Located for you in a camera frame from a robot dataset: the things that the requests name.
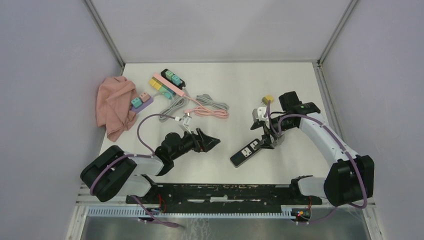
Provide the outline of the black power strip white sockets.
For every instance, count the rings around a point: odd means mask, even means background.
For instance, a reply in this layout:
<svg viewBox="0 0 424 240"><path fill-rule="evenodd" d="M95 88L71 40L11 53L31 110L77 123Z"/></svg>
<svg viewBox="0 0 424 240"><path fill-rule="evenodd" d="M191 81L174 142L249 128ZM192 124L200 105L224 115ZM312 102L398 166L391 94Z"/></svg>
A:
<svg viewBox="0 0 424 240"><path fill-rule="evenodd" d="M232 165L235 168L240 167L247 160L253 157L260 149L256 149L256 146L260 143L258 138L249 142L246 146L244 146L241 150L233 154L229 159Z"/></svg>

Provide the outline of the yellow usb charger plug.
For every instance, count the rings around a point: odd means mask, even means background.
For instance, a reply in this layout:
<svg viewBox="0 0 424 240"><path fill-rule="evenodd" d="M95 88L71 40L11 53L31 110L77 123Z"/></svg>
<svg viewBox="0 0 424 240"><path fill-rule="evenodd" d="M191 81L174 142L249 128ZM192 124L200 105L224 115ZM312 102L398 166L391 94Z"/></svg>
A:
<svg viewBox="0 0 424 240"><path fill-rule="evenodd" d="M268 103L272 103L274 101L274 97L272 95L266 95L261 99L261 101L264 105L267 105Z"/></svg>

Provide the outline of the pink power strip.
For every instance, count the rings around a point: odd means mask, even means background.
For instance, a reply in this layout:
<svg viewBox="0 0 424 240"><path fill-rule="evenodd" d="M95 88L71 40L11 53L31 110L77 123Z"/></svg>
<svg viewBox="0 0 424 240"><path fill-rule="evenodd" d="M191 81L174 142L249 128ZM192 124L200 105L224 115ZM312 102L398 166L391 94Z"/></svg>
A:
<svg viewBox="0 0 424 240"><path fill-rule="evenodd" d="M164 77L162 77L160 74L154 73L153 74L153 77L155 79L157 79L159 82L161 82L162 85L166 86L168 89L172 90L177 95L179 95L181 97L187 95L183 90L181 90L180 88L178 88L177 86L175 86L173 83L171 83L170 81L168 81L167 79L165 79Z"/></svg>

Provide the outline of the purple power strip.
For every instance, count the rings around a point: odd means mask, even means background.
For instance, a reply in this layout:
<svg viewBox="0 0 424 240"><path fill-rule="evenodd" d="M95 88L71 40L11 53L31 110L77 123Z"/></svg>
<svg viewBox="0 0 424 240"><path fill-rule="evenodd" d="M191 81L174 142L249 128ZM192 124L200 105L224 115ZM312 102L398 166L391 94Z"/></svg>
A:
<svg viewBox="0 0 424 240"><path fill-rule="evenodd" d="M142 110L144 110L146 107L148 107L150 104L152 104L152 103L153 103L153 101L154 101L154 98L151 96L151 98L150 98L147 102L144 102L144 103L143 103L143 105L142 105L141 107L137 108L137 109L133 108L133 107L132 107L132 104L131 104L131 102L130 102L130 110L131 110L132 112L135 112L136 114L138 114L138 113L140 113Z"/></svg>

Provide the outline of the teal usb charger plug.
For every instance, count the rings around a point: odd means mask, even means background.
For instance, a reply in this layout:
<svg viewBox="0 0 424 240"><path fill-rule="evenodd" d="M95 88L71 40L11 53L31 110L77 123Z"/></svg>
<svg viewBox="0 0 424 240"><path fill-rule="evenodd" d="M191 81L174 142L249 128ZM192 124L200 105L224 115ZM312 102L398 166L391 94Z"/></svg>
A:
<svg viewBox="0 0 424 240"><path fill-rule="evenodd" d="M139 97L136 97L133 100L131 100L131 105L134 109L138 109L139 107L143 105L143 102Z"/></svg>

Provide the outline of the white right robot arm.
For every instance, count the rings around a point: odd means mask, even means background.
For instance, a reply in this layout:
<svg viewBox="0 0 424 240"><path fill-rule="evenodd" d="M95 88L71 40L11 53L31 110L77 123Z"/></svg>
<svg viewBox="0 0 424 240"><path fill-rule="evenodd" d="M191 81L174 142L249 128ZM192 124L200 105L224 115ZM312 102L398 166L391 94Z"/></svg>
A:
<svg viewBox="0 0 424 240"><path fill-rule="evenodd" d="M374 192L375 163L368 155L359 155L325 121L313 102L303 103L294 91L279 98L283 113L271 117L270 104L252 111L252 130L263 135L254 149L274 149L286 131L301 130L314 143L329 166L326 177L300 176L292 180L289 199L302 204L309 196L326 199L334 207L350 205L364 209Z"/></svg>

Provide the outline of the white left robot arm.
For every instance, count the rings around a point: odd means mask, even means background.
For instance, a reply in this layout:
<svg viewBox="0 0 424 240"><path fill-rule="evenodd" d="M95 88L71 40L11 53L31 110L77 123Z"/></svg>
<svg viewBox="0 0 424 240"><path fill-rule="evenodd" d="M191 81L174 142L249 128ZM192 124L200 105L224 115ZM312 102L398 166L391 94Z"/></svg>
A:
<svg viewBox="0 0 424 240"><path fill-rule="evenodd" d="M148 175L163 176L175 166L177 158L190 151L207 153L220 142L196 128L183 135L168 133L154 155L125 152L112 145L82 170L80 179L90 195L100 202L115 196L135 195L149 204L156 200L158 191L147 179Z"/></svg>

